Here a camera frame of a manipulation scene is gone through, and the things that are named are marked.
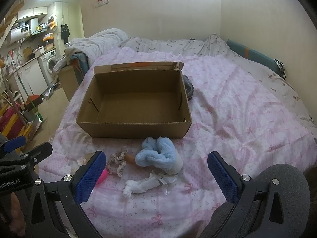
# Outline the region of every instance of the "countertop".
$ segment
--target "countertop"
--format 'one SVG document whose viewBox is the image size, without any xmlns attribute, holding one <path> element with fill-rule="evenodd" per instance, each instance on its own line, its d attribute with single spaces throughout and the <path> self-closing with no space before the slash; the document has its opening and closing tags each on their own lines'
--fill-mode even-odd
<svg viewBox="0 0 317 238">
<path fill-rule="evenodd" d="M 34 61 L 35 59 L 37 59 L 37 58 L 41 57 L 42 55 L 44 55 L 44 54 L 46 54 L 46 53 L 49 53 L 50 51 L 53 51 L 53 50 L 55 50 L 55 49 L 56 49 L 56 47 L 53 47 L 52 49 L 50 49 L 50 50 L 48 50 L 48 51 L 46 51 L 46 52 L 40 54 L 39 56 L 36 56 L 36 57 L 32 58 L 31 60 L 28 60 L 26 63 L 23 63 L 18 69 L 20 69 L 20 68 L 26 66 L 28 63 Z M 13 72 L 9 73 L 9 75 L 7 76 L 7 78 L 9 78 L 13 73 L 15 73 L 15 70 L 14 70 Z"/>
</svg>

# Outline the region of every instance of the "black cloth hanging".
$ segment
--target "black cloth hanging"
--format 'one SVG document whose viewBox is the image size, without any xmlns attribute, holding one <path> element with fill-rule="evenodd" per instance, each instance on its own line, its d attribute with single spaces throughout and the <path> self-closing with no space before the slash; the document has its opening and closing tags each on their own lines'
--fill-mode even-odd
<svg viewBox="0 0 317 238">
<path fill-rule="evenodd" d="M 64 44 L 68 43 L 69 28 L 67 24 L 61 24 L 61 39 L 64 40 Z"/>
</svg>

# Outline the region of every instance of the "washing machine door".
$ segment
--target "washing machine door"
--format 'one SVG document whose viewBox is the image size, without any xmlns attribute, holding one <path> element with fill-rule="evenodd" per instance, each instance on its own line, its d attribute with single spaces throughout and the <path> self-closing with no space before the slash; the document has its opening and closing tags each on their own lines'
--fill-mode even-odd
<svg viewBox="0 0 317 238">
<path fill-rule="evenodd" d="M 46 67 L 47 67 L 47 72 L 49 74 L 53 74 L 53 68 L 55 67 L 57 63 L 57 58 L 56 57 L 51 57 L 50 59 L 48 59 Z"/>
</svg>

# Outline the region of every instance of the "light blue fuzzy cloth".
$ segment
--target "light blue fuzzy cloth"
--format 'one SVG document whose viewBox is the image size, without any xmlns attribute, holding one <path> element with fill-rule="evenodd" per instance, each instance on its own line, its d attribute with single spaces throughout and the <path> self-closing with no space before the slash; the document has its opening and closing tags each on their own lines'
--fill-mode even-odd
<svg viewBox="0 0 317 238">
<path fill-rule="evenodd" d="M 169 138 L 157 140 L 148 137 L 142 142 L 142 150 L 136 155 L 135 163 L 139 166 L 155 166 L 170 170 L 176 162 L 176 149 Z"/>
</svg>

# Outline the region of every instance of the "washing machine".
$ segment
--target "washing machine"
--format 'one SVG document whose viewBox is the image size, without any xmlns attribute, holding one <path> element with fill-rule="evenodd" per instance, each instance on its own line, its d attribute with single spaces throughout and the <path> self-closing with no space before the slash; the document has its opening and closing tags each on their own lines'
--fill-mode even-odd
<svg viewBox="0 0 317 238">
<path fill-rule="evenodd" d="M 57 63 L 56 51 L 52 50 L 50 52 L 47 52 L 46 54 L 40 56 L 37 60 L 39 62 L 47 86 L 50 88 L 57 81 L 57 76 L 52 72 L 55 64 Z"/>
</svg>

